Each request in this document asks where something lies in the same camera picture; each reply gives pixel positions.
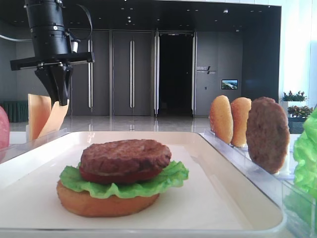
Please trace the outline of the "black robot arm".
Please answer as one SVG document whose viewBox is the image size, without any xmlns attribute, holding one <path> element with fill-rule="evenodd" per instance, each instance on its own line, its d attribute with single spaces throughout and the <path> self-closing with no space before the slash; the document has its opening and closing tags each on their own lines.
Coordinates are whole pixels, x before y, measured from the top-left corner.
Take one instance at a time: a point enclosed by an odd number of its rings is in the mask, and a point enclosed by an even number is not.
<svg viewBox="0 0 317 238">
<path fill-rule="evenodd" d="M 34 57 L 10 62 L 11 70 L 35 68 L 35 75 L 46 88 L 51 100 L 67 105 L 68 88 L 73 64 L 93 63 L 93 52 L 77 51 L 80 38 L 76 38 L 63 24 L 60 0 L 27 0 L 27 11 Z"/>
</svg>

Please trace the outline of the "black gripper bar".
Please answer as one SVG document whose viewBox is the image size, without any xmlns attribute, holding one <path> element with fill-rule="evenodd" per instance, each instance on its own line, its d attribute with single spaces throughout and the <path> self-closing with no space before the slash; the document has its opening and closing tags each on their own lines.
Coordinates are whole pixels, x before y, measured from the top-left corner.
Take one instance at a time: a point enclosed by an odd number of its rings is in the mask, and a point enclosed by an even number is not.
<svg viewBox="0 0 317 238">
<path fill-rule="evenodd" d="M 25 68 L 36 68 L 44 65 L 66 64 L 64 66 L 51 66 L 50 69 L 37 69 L 35 75 L 46 88 L 52 102 L 58 101 L 61 106 L 67 105 L 68 88 L 73 73 L 73 67 L 69 64 L 93 63 L 93 52 L 68 53 L 52 55 L 50 59 L 31 57 L 10 61 L 12 71 Z"/>
</svg>

